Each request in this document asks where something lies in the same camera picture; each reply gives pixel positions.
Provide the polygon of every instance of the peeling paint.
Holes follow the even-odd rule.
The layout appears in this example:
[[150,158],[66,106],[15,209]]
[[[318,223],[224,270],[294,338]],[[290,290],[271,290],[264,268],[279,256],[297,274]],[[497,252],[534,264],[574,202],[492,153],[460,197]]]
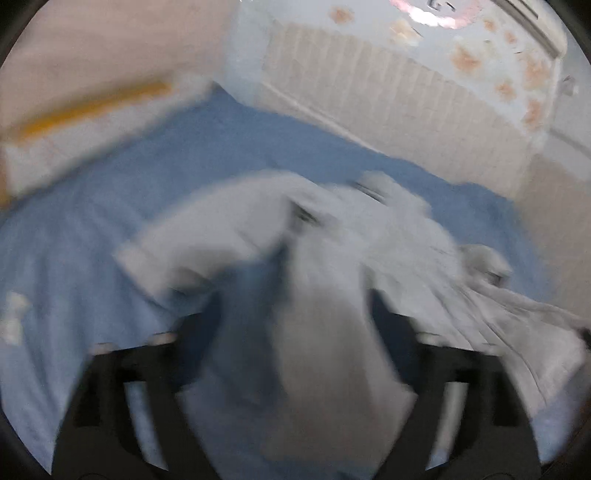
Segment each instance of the peeling paint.
[[513,82],[510,79],[506,79],[503,83],[495,86],[496,92],[506,103],[510,103],[517,98],[517,92],[513,88]]
[[345,25],[355,20],[355,13],[350,8],[334,7],[330,11],[329,17],[337,25]]
[[531,53],[525,53],[521,61],[525,63],[523,72],[525,90],[538,90],[546,87],[550,79],[550,67],[545,60],[535,58]]
[[517,43],[517,37],[515,36],[515,34],[512,31],[506,30],[505,31],[505,41],[509,45],[514,45]]
[[496,32],[496,23],[494,20],[490,18],[485,18],[484,20],[484,28],[486,28],[489,32],[495,33]]
[[523,117],[523,124],[531,132],[539,129],[542,125],[542,114],[542,103],[530,98],[527,101],[527,113]]
[[423,36],[417,32],[410,23],[401,18],[390,25],[391,40],[399,45],[416,47]]
[[451,60],[454,67],[466,75],[472,75],[482,67],[482,61],[477,59],[462,45],[456,45]]

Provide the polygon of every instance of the bed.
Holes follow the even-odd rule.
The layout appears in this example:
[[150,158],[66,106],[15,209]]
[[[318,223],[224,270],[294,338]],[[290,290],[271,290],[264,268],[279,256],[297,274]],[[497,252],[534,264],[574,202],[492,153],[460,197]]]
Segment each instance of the bed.
[[[91,347],[142,344],[199,305],[198,297],[148,300],[118,268],[114,250],[195,190],[263,168],[292,170],[319,183],[382,170],[425,198],[457,242],[502,252],[515,270],[511,288],[548,298],[547,274],[509,200],[475,184],[450,184],[293,118],[242,106],[216,89],[205,104],[23,199],[2,220],[0,298],[16,293],[27,304],[22,336],[0,348],[2,407],[43,467],[51,465],[61,416]],[[236,296],[237,309],[248,311],[245,299],[264,286],[268,267],[246,265],[231,276],[225,288]],[[203,378],[183,393],[187,414],[224,478],[301,478],[303,472],[331,478],[330,468],[269,462],[258,453],[268,398],[249,396],[248,385],[267,385],[270,392],[273,376],[264,322],[251,320],[230,315]],[[243,336],[248,348],[240,346]],[[577,374],[534,419],[543,460],[555,457],[568,438],[589,383],[585,372]],[[145,453],[158,463],[141,391],[133,389],[130,398]]]

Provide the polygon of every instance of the wall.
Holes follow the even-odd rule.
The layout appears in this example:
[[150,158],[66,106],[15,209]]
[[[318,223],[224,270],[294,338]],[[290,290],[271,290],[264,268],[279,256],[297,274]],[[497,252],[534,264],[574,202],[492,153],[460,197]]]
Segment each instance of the wall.
[[[551,110],[555,65],[508,14],[489,0],[481,4],[472,24],[449,30],[418,24],[388,0],[244,0],[238,21],[244,33],[235,35],[230,71],[257,83],[273,20],[353,35],[457,82],[531,138]],[[228,89],[252,102],[252,88],[244,94],[248,88],[233,81]]]
[[591,65],[574,37],[568,33],[569,50],[563,60],[563,76],[570,75],[579,92],[561,95],[556,102],[544,156],[560,163],[578,180],[591,180]]

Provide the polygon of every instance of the white wall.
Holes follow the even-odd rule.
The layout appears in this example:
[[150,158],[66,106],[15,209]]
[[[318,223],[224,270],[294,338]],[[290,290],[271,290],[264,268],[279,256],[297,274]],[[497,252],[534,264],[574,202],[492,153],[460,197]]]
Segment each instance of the white wall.
[[556,115],[543,154],[559,162],[577,179],[591,180],[591,64],[568,33],[569,50],[563,60],[563,76],[574,78],[579,92],[560,95]]
[[[257,83],[261,75],[261,56],[266,51],[271,24],[273,19],[277,19],[282,24],[296,23],[327,31],[339,31],[370,41],[378,47],[402,51],[427,68],[469,89],[529,136],[531,131],[523,123],[529,100],[540,101],[544,106],[543,110],[549,111],[553,79],[550,75],[544,87],[526,90],[522,54],[531,53],[541,59],[550,70],[553,62],[530,35],[500,7],[490,0],[482,0],[481,4],[483,10],[473,24],[459,30],[448,30],[412,21],[388,0],[243,0],[228,60],[227,72],[230,75],[226,78],[225,86],[233,95],[249,103],[253,95],[252,85]],[[336,6],[350,9],[354,14],[353,21],[337,25],[329,15]],[[392,40],[391,27],[398,20],[408,21],[421,35],[416,46],[403,45]],[[492,21],[495,31],[485,28],[487,20]],[[505,39],[508,31],[516,37],[513,44]],[[451,57],[458,45],[481,62],[477,71],[466,74],[454,66]],[[247,78],[246,84],[251,83],[250,87],[241,83],[244,78]],[[503,100],[496,89],[505,80],[509,80],[515,89],[516,98],[511,101]]]

